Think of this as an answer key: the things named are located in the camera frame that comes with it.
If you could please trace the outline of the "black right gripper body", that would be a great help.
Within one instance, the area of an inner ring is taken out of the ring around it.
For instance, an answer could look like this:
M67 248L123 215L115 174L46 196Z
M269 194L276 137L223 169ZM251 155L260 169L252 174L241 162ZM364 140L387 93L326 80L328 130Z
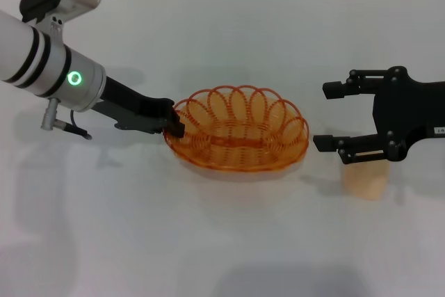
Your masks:
M385 159L402 161L413 144L444 137L444 82L422 83L391 67L374 97L373 119Z

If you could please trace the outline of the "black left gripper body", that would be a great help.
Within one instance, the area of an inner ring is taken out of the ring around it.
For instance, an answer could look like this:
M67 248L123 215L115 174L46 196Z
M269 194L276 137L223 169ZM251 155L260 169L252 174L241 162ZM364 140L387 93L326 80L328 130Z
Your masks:
M146 97L107 77L93 110L116 121L118 129L160 134L174 129L173 105L171 99Z

